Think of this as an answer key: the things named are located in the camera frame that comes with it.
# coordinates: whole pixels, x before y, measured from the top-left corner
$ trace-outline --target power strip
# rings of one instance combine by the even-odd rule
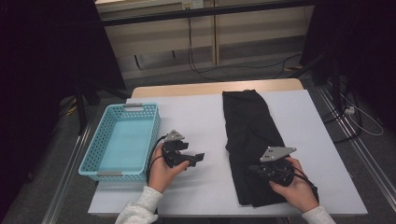
[[[346,109],[345,113],[346,113],[346,114],[350,114],[350,115],[355,114],[355,107],[352,106],[352,105],[350,105],[350,106]]]

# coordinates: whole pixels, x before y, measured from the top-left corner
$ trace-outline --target blue plastic basket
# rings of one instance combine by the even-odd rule
[[[78,173],[96,181],[145,181],[160,120],[156,104],[108,106]]]

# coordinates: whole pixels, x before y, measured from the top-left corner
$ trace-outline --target black garment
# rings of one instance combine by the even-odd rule
[[[223,110],[227,132],[226,149],[238,201],[254,207],[283,203],[285,198],[275,193],[268,179],[248,170],[260,164],[268,147],[284,147],[282,137],[268,110],[268,105],[256,91],[224,91]]]

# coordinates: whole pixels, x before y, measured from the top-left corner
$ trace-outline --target black cable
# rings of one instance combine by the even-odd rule
[[[298,54],[294,54],[278,63],[273,63],[273,64],[268,64],[268,65],[264,65],[264,66],[247,66],[247,65],[229,65],[229,66],[218,66],[218,67],[214,67],[214,68],[209,68],[207,70],[203,70],[203,71],[199,71],[196,67],[195,67],[195,62],[194,62],[194,58],[193,58],[193,52],[192,52],[192,38],[191,38],[191,33],[192,33],[192,28],[191,28],[191,18],[188,18],[188,23],[189,23],[189,66],[190,69],[197,73],[200,77],[205,78],[205,79],[209,79],[209,80],[214,80],[214,81],[219,81],[219,82],[223,82],[223,80],[220,79],[216,79],[216,78],[212,78],[212,77],[204,77],[202,75],[202,73],[207,73],[216,69],[220,69],[220,68],[253,68],[253,69],[260,69],[260,68],[267,68],[267,67],[273,67],[273,66],[277,66],[282,64],[282,69],[279,72],[279,74],[277,74],[276,76],[272,77],[272,79],[275,79],[277,77],[279,77],[280,75],[282,75],[283,70],[285,68],[285,62],[296,57],[296,56],[300,56],[302,55],[301,53]]]
[[[163,140],[165,139],[167,135],[161,136],[152,146],[151,152],[149,153],[149,157],[148,157],[148,164],[147,164],[147,170],[146,170],[146,182],[149,183],[149,175],[150,175],[150,171],[151,171],[151,166],[152,163],[151,159],[152,159],[152,155],[154,154],[154,150],[157,147],[157,145]]]
[[[355,93],[353,91],[350,91],[350,92],[351,92],[351,94],[353,96],[354,103],[355,103],[356,107],[359,107],[359,103],[358,103],[358,100],[356,98]],[[337,140],[337,141],[332,141],[334,144],[338,144],[338,143],[343,143],[343,142],[349,141],[351,139],[354,139],[354,138],[358,137],[361,134],[361,128],[363,127],[363,123],[362,123],[362,119],[361,119],[361,112],[359,110],[356,111],[355,112],[355,116],[358,119],[358,124],[360,126],[360,127],[358,127],[358,130],[355,132],[355,134],[352,134],[351,136],[349,136],[347,138],[344,138],[344,139],[341,139],[341,140]]]
[[[305,181],[309,185],[309,187],[312,189],[312,193],[314,194],[315,198],[317,199],[317,201],[319,203],[318,188],[310,180],[308,180],[308,177],[302,171],[300,171],[299,169],[295,168],[294,166],[293,166],[293,168],[296,169],[297,171],[299,171],[303,175],[297,175],[294,172],[290,172],[290,171],[282,170],[282,169],[274,169],[274,170],[282,172],[282,173],[286,173],[286,174],[289,174],[289,175],[297,176],[300,179],[302,179],[303,181]]]
[[[154,164],[154,162],[155,162],[156,160],[158,160],[159,158],[161,158],[161,157],[162,157],[162,156],[159,156],[159,157],[155,158],[154,160],[152,160],[151,165],[149,166],[149,169],[150,169],[150,170],[151,170],[152,164]]]
[[[326,123],[330,123],[330,122],[332,122],[332,121],[335,121],[335,120],[337,120],[337,119],[340,119],[341,117],[343,117],[343,116],[345,115],[346,110],[347,110],[347,106],[344,105],[343,111],[341,111],[340,113],[338,113],[338,115],[337,115],[336,117],[332,118],[332,119],[323,120],[323,123],[326,124]]]
[[[205,78],[205,79],[209,79],[209,80],[214,80],[214,81],[218,81],[218,82],[223,82],[223,80],[219,80],[213,77],[204,77],[201,72],[199,72],[197,70],[197,68],[195,67],[195,62],[194,62],[194,57],[193,57],[193,53],[192,53],[192,38],[191,38],[191,33],[192,33],[192,29],[191,29],[191,18],[187,18],[187,21],[189,22],[189,66],[190,69],[195,72],[196,74],[198,74],[200,77]]]
[[[336,108],[334,108],[334,109],[333,109],[332,111],[330,111],[329,113],[326,113],[326,114],[320,116],[320,118],[321,118],[322,120],[326,119],[326,118],[329,117],[335,110],[336,110]]]

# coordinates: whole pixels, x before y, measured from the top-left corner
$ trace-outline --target white sleeve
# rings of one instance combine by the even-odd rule
[[[157,190],[143,187],[143,193],[137,203],[128,202],[119,214],[116,224],[149,224],[156,221],[158,216],[154,215],[154,211],[162,197]]]
[[[335,224],[323,206],[318,206],[302,215],[309,224]]]

